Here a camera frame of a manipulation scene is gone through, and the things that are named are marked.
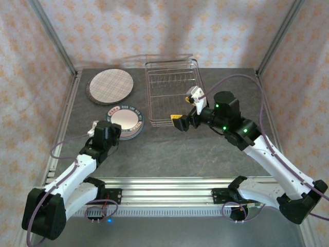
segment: round plate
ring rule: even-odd
[[[134,138],[144,126],[142,113],[129,105],[118,105],[111,108],[106,115],[106,120],[121,125],[120,140]]]
[[[127,97],[133,86],[133,78],[126,71],[107,69],[95,75],[90,81],[87,85],[87,94],[95,103],[112,104]]]

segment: black bracket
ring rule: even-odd
[[[110,199],[112,201],[115,201],[119,205],[121,204],[121,198],[122,198],[122,189],[116,188],[116,189],[110,189],[110,188],[105,188],[105,182],[99,179],[95,179],[92,177],[87,177],[84,181],[84,183],[90,183],[94,184],[97,188],[97,196],[95,200],[103,200],[103,199]]]
[[[226,202],[236,202],[240,204],[255,203],[254,200],[246,200],[238,192],[240,184],[246,180],[244,176],[238,176],[228,186],[228,188],[214,188],[211,190],[214,204],[224,204]]]
[[[94,136],[89,138],[79,154],[91,156],[97,162],[97,168],[108,157],[108,151],[119,143],[121,126],[108,121],[99,121]]]
[[[314,188],[322,193],[325,193],[328,186],[322,180],[317,180],[314,182]],[[290,200],[286,194],[283,194],[283,196],[277,198],[280,205],[279,209],[283,216],[292,223],[298,225],[304,221],[307,215],[313,210],[321,199],[321,196],[313,190],[311,190],[308,194],[302,194],[302,197],[302,199]]]
[[[108,199],[115,201],[119,205],[121,204],[122,200],[122,189],[112,189],[112,188],[105,188],[102,192],[102,196],[99,198],[95,198],[95,200],[103,200]],[[93,205],[93,204],[99,204],[99,202],[96,203],[88,203],[88,205]]]
[[[240,204],[255,203],[254,200],[246,200],[235,194],[235,192],[229,188],[214,188],[211,190],[211,195],[214,204],[224,204],[227,202],[236,202]]]

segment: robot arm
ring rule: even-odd
[[[187,131],[190,125],[197,128],[201,124],[206,124],[211,129],[222,130],[229,143],[256,160],[280,185],[271,187],[258,184],[252,179],[238,177],[229,186],[230,199],[235,202],[243,198],[266,203],[278,208],[291,222],[301,224],[321,199],[320,195],[304,183],[313,185],[322,193],[328,186],[322,180],[314,181],[301,172],[271,142],[269,144],[274,153],[270,152],[259,127],[250,119],[241,116],[239,101],[231,92],[216,93],[214,109],[211,109],[208,103],[198,104],[200,99],[195,92],[203,95],[201,91],[198,87],[193,87],[188,91],[189,96],[186,100],[195,107],[188,115],[172,115],[174,126],[181,131]],[[284,167],[275,155],[298,174],[302,181]],[[227,191],[220,192],[218,196],[227,198]]]
[[[107,158],[110,148],[118,145],[121,126],[107,121],[94,122],[88,134],[91,138],[77,156],[78,163],[73,162],[43,189],[34,188],[28,194],[22,220],[24,230],[28,230],[33,212],[49,192],[36,213],[31,231],[50,240],[59,237],[68,219],[83,205],[94,199],[105,198],[105,183],[88,176]]]

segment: gray tabletop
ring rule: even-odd
[[[33,237],[36,244],[41,237]],[[299,227],[278,211],[265,209],[245,224],[223,217],[114,217],[113,222],[91,224],[84,218],[70,219],[64,232],[41,246],[114,247],[304,247]]]
[[[114,105],[98,105],[86,94],[87,83],[103,69],[84,69],[70,115],[65,139],[86,134],[94,120],[103,120]],[[174,127],[152,127],[147,117],[145,96],[145,71],[140,68],[125,69],[134,79],[134,88],[122,104],[137,107],[146,121],[141,133],[120,142],[119,149],[105,160],[93,173],[94,177],[236,177],[264,176],[268,173],[254,160],[229,144],[207,126],[180,132]],[[206,91],[216,82],[232,74],[254,76],[253,69],[200,69]],[[256,85],[244,78],[231,79],[218,91],[231,91],[240,101],[244,117],[258,123],[261,93]],[[273,140],[268,119],[264,120],[267,135]],[[64,144],[61,156],[76,157],[86,138]],[[71,161],[59,161],[56,176]]]

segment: plate stack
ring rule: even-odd
[[[144,117],[142,113],[130,105],[117,105],[111,108],[106,121],[121,125],[120,140],[129,140],[137,136],[144,126]]]

